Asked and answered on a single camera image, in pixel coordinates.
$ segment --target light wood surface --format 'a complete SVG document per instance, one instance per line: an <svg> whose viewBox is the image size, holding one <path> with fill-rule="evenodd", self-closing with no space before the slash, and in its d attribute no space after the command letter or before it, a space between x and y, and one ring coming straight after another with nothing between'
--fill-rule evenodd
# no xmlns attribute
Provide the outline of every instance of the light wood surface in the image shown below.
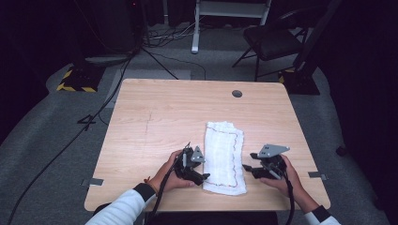
<svg viewBox="0 0 398 225"><path fill-rule="evenodd" d="M233 97L239 90L242 97ZM284 153L298 171L303 186L326 208L329 197L317 172L290 99L280 83L204 82L127 79L122 83L115 110L99 155L94 178L100 187L88 190L85 208L115 200L129 188L154 176L171 152L188 142L206 155L207 122L228 121L244 133L242 163L259 167L258 153L265 143L290 146ZM203 167L195 169L203 172ZM202 187L174 189L163 195L159 211L288 210L289 201L278 190L245 172L248 192L226 196ZM154 201L146 210L151 210Z"/></svg>

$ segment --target white towel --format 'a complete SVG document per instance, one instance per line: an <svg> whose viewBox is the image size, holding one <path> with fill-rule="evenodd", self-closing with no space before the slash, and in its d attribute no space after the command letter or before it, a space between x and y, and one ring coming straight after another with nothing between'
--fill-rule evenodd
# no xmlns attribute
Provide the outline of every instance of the white towel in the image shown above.
<svg viewBox="0 0 398 225"><path fill-rule="evenodd" d="M228 122L208 122L205 136L203 189L225 195L247 192L242 171L243 132Z"/></svg>

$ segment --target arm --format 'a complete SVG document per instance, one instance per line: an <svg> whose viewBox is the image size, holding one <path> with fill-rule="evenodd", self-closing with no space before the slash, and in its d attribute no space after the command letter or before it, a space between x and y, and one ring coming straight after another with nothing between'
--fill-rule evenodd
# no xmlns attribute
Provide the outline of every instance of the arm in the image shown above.
<svg viewBox="0 0 398 225"><path fill-rule="evenodd" d="M86 224L133 224L135 219L138 218L148 203L158 194L158 191L161 187L161 180L173 165L175 158L180 152L181 151L175 151L172 153L167 162L161 166L153 179L147 181L146 184L139 184L134 189L130 189L123 193L114 202L100 210ZM188 188L193 186L195 186L193 181L179 179L176 177L176 173L172 172L167 180L164 191L169 191L174 188Z"/></svg>
<svg viewBox="0 0 398 225"><path fill-rule="evenodd" d="M304 213L310 225L315 224L340 224L329 212L319 205L308 192L304 189L299 181L299 175L292 166L291 162L286 156L282 156L286 164L287 176L293 186L293 196L296 203ZM267 178L260 178L260 181L268 186L277 188L284 196L288 197L287 184L284 180L273 180Z"/></svg>

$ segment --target chair seat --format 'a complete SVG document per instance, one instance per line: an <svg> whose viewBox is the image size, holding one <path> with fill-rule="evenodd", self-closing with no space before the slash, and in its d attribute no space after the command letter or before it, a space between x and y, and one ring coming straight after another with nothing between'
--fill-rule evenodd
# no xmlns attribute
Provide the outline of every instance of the chair seat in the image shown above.
<svg viewBox="0 0 398 225"><path fill-rule="evenodd" d="M244 37L248 43L253 44L259 37L258 32L262 31L256 27L249 28ZM264 61L299 53L303 48L303 44L288 30L265 33L261 37L260 45L254 46L253 50Z"/></svg>

